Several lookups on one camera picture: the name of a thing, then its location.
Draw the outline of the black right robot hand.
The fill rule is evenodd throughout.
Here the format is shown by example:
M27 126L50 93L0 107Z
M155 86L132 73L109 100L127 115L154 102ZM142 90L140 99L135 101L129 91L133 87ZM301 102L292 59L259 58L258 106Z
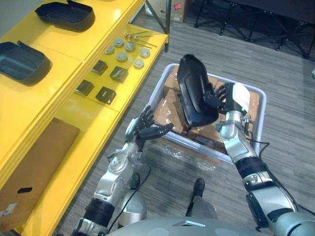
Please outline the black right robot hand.
M209 109L224 112L239 111L246 114L250 106L250 92L242 83L224 83L217 89L207 91L203 101Z

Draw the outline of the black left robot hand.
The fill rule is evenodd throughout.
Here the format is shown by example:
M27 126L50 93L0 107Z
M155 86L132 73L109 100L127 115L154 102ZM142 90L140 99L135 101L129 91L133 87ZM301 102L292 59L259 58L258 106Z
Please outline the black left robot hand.
M154 113L150 105L146 106L142 113L131 120L125 133L125 143L134 143L138 151L142 151L146 140L160 138L170 132L174 124L153 126Z

